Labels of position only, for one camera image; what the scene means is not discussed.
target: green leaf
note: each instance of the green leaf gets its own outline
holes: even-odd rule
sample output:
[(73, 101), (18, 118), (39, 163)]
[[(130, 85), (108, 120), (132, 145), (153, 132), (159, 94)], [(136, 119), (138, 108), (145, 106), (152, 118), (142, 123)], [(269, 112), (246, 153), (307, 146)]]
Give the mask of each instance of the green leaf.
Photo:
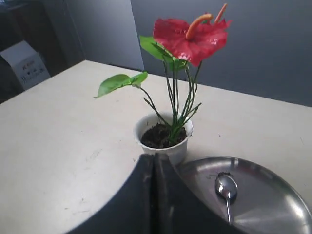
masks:
[(179, 71), (179, 70), (184, 69), (186, 64), (187, 64), (187, 61), (177, 59), (176, 57), (174, 57), (173, 62), (169, 63), (169, 68), (172, 71), (174, 69), (174, 65), (175, 65), (175, 70)]
[(140, 36), (141, 47), (148, 53), (153, 55), (156, 59), (168, 63), (170, 70), (182, 70), (185, 68), (187, 61), (180, 60), (174, 57), (168, 50), (157, 43), (153, 37)]
[(170, 55), (154, 40), (153, 37), (140, 36), (140, 44), (144, 50), (158, 60), (165, 61), (163, 57), (165, 57), (165, 59), (171, 59)]
[(134, 77), (131, 77), (131, 84), (132, 85), (140, 85), (143, 81), (146, 80), (148, 73), (142, 72)]
[(129, 76), (119, 74), (110, 77), (103, 81), (102, 84), (99, 86), (97, 97), (95, 98), (99, 98), (126, 85), (131, 85), (131, 78)]

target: white plastic cup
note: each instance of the white plastic cup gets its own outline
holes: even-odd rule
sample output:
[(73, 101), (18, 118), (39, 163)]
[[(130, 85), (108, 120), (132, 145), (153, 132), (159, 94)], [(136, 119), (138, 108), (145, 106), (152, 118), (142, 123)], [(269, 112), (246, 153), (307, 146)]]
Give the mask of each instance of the white plastic cup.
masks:
[[(172, 113), (165, 112), (165, 113), (160, 113), (160, 115), (168, 123), (170, 123), (170, 124), (172, 123), (172, 120), (173, 120)], [(135, 140), (142, 147), (144, 153), (150, 154), (150, 155), (154, 155), (156, 153), (166, 154), (166, 155), (168, 155), (169, 160), (173, 165), (178, 165), (179, 163), (181, 163), (186, 158), (186, 155), (187, 155), (188, 139), (190, 138), (190, 136), (193, 133), (192, 122), (189, 120), (184, 125), (184, 128), (186, 130), (186, 138), (181, 143), (179, 143), (178, 145), (175, 145), (173, 147), (166, 148), (166, 149), (150, 148), (150, 147), (143, 145), (141, 142), (141, 138), (142, 138), (143, 134), (146, 133), (147, 130), (154, 127), (157, 123), (163, 123), (163, 122), (158, 118), (158, 116), (155, 113), (152, 113), (152, 114), (149, 114), (149, 115), (143, 117), (135, 125), (135, 128), (134, 128)]]

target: table surface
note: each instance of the table surface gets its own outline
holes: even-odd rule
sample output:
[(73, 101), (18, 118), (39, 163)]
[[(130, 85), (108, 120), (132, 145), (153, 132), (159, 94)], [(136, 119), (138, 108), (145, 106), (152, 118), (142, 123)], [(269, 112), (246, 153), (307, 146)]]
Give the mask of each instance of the table surface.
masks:
[[(64, 233), (122, 186), (142, 153), (133, 127), (152, 110), (133, 87), (93, 98), (119, 73), (138, 72), (84, 61), (0, 105), (1, 234)], [(149, 75), (143, 86), (160, 111), (170, 109), (164, 77)], [(187, 89), (181, 81), (182, 98)], [(186, 160), (251, 160), (312, 207), (312, 108), (202, 85), (196, 101)]]

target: spoon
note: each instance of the spoon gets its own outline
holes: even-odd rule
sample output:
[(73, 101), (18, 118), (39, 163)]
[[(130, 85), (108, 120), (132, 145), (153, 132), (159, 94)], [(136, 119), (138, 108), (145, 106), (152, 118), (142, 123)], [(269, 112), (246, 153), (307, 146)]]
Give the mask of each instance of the spoon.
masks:
[(229, 224), (231, 224), (230, 201), (237, 195), (237, 184), (230, 174), (219, 173), (215, 180), (215, 191), (226, 200)]

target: soil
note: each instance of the soil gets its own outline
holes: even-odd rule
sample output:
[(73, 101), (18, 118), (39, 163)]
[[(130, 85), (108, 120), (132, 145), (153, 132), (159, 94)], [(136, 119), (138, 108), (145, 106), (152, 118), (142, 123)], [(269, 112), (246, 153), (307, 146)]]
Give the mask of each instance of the soil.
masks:
[(158, 123), (151, 129), (147, 130), (141, 139), (143, 145), (154, 149), (166, 149), (181, 143), (187, 136), (185, 128), (183, 128), (175, 142), (169, 142), (170, 128), (167, 125)]

